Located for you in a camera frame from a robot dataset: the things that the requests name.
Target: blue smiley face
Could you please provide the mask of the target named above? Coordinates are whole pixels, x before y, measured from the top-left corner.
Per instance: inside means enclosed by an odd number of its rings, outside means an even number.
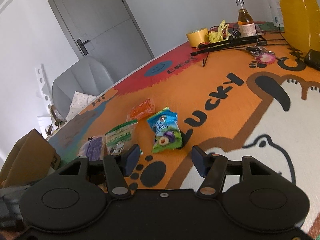
[[[168,69],[171,65],[172,65],[171,60],[160,62],[157,65],[154,65],[151,68],[149,68],[147,72],[144,74],[144,76],[145,77],[155,76],[161,73],[162,71],[165,71],[166,69]]]

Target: table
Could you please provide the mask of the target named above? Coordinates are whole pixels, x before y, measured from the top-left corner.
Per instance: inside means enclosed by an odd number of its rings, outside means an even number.
[[[67,163],[89,137],[125,122],[132,107],[153,98],[156,111],[168,106],[178,113],[187,143],[182,150],[152,154],[154,134],[140,121],[136,132],[143,155],[126,179],[131,189],[197,189],[203,179],[189,156],[193,145],[229,159],[251,155],[307,193],[311,206],[302,229],[320,239],[320,72],[306,67],[288,46],[268,49],[284,61],[259,64],[231,49],[210,53],[202,67],[206,54],[191,57],[194,49],[182,44],[106,91],[49,143]]]

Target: gray chair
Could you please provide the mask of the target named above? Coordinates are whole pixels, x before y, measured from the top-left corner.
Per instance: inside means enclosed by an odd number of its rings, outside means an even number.
[[[63,118],[69,113],[74,93],[98,96],[114,84],[107,69],[87,56],[63,72],[53,82],[52,100]]]

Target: pillow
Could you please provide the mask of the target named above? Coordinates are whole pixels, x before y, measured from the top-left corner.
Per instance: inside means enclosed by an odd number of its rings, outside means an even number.
[[[89,105],[96,97],[75,92],[73,95],[73,99],[70,105],[69,113],[66,117],[66,120],[69,121],[72,118],[74,118],[77,114],[79,114],[83,109],[86,108],[87,105]]]

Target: cardboard box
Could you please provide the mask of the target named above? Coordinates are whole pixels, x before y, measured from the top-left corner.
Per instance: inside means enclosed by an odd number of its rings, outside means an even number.
[[[61,158],[55,149],[33,129],[13,146],[1,171],[0,187],[24,185],[57,170]]]

